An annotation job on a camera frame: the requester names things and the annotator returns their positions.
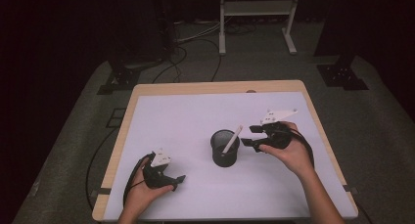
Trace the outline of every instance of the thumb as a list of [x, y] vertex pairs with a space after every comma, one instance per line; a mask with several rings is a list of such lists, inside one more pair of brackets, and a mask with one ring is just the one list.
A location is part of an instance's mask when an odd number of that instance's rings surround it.
[[259, 145], [259, 148], [260, 148], [261, 151], [281, 159], [281, 156], [282, 156], [282, 153], [283, 153], [283, 151], [281, 149], [276, 149], [276, 148], [273, 148], [271, 146], [264, 145], [264, 144]]
[[155, 197], [158, 198], [158, 197], [172, 191], [173, 189], [174, 189], [174, 187], [172, 185], [168, 185], [168, 186], [164, 186], [164, 187], [154, 189], [153, 192], [154, 192]]

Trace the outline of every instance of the black cup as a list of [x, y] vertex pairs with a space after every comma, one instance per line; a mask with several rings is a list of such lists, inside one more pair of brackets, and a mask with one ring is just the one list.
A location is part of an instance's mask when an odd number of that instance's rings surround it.
[[230, 130], [222, 129], [215, 132], [210, 138], [213, 161], [220, 167], [230, 167], [236, 162], [240, 144], [238, 137], [236, 137], [228, 152], [226, 154], [223, 152], [234, 134]]

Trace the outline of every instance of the white marker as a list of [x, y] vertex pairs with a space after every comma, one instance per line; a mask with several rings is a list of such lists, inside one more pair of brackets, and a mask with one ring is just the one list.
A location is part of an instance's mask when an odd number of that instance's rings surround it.
[[242, 125], [239, 125], [239, 127], [236, 129], [236, 131], [235, 131], [234, 135], [232, 136], [231, 140], [226, 145], [225, 149], [223, 149], [224, 154], [226, 154], [229, 151], [232, 144], [235, 142], [236, 137], [238, 137], [239, 133], [241, 133], [242, 128], [243, 128]]

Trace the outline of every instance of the wooden table edge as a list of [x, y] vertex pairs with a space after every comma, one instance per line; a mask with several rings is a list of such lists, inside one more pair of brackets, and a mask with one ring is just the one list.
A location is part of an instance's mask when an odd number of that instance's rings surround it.
[[[342, 174], [333, 150], [330, 146], [327, 135], [318, 118], [311, 98], [300, 80], [261, 80], [261, 81], [226, 81], [226, 82], [197, 82], [197, 83], [165, 83], [165, 84], [138, 84], [134, 87], [124, 120], [119, 129], [118, 136], [115, 141], [113, 153], [111, 155], [107, 171], [104, 176], [101, 188], [110, 189], [115, 180], [115, 173], [125, 144], [129, 126], [131, 124], [134, 110], [137, 106], [140, 96], [157, 96], [157, 95], [186, 95], [186, 94], [229, 94], [229, 93], [247, 93], [247, 91], [263, 92], [302, 92], [305, 97], [308, 109], [317, 126], [319, 134], [323, 140], [327, 153], [335, 167], [336, 173], [342, 185], [347, 185], [346, 179]], [[350, 192], [346, 192], [350, 199], [354, 210], [358, 212], [357, 206]], [[92, 217], [96, 221], [104, 220], [104, 213], [110, 195], [99, 194], [95, 202]]]

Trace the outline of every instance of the shelf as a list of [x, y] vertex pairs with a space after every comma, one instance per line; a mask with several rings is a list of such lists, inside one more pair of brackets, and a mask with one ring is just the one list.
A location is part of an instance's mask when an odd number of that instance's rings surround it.
[[292, 0], [225, 2], [225, 16], [289, 15]]

